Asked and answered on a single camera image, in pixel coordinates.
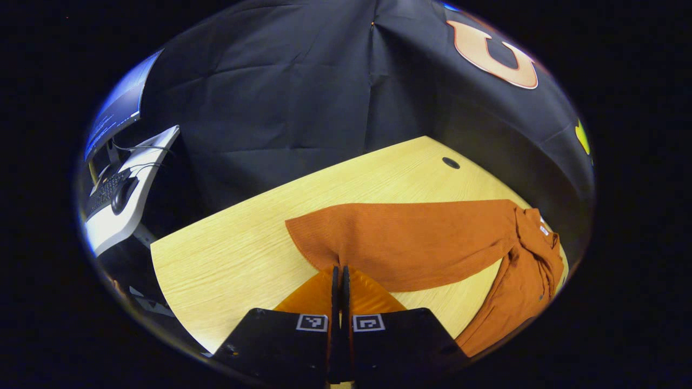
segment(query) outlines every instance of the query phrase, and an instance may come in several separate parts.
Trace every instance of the light wood tabletop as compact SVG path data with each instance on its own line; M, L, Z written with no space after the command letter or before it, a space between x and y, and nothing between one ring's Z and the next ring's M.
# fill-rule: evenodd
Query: light wood tabletop
M460 169L447 166L443 157L456 161ZM293 244L284 224L287 219L342 203L490 199L531 207L480 166L422 136L309 174L206 217L154 242L152 259L176 317L202 346L215 352L249 309L273 309L317 274ZM566 275L562 248L561 255ZM393 295L408 309L429 308L456 337L481 307L500 260L454 284Z

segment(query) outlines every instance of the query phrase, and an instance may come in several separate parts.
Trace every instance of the yellow logo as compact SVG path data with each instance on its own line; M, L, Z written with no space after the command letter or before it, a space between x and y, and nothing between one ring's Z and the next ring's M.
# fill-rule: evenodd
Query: yellow logo
M591 155L591 148L589 147L589 142L586 140L586 133L584 132L584 127L581 125L581 120L577 120L578 125L574 128L576 137L581 143L581 147L584 147L586 154Z

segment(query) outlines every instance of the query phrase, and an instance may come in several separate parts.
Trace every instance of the orange shirt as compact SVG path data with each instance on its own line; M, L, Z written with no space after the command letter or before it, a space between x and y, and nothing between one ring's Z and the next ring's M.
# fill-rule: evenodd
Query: orange shirt
M456 338L468 356L543 310L563 271L559 236L509 200L332 206L286 221L317 270L346 264L388 291L463 280L503 258L479 312Z

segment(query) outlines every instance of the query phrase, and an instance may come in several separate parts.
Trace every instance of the keyboard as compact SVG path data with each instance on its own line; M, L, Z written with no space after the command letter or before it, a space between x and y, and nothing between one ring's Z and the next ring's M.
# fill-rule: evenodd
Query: keyboard
M116 188L129 177L130 173L130 169L115 173L96 188L96 191L86 201L86 220L89 220L98 211L111 205L111 199L116 194Z

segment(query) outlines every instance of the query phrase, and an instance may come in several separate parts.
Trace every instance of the computer monitor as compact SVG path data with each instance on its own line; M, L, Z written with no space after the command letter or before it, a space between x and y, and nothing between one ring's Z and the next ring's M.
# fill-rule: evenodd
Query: computer monitor
M84 162L93 158L94 154L115 134L139 120L144 83L162 51L149 56L127 72L106 97L94 118L86 140Z

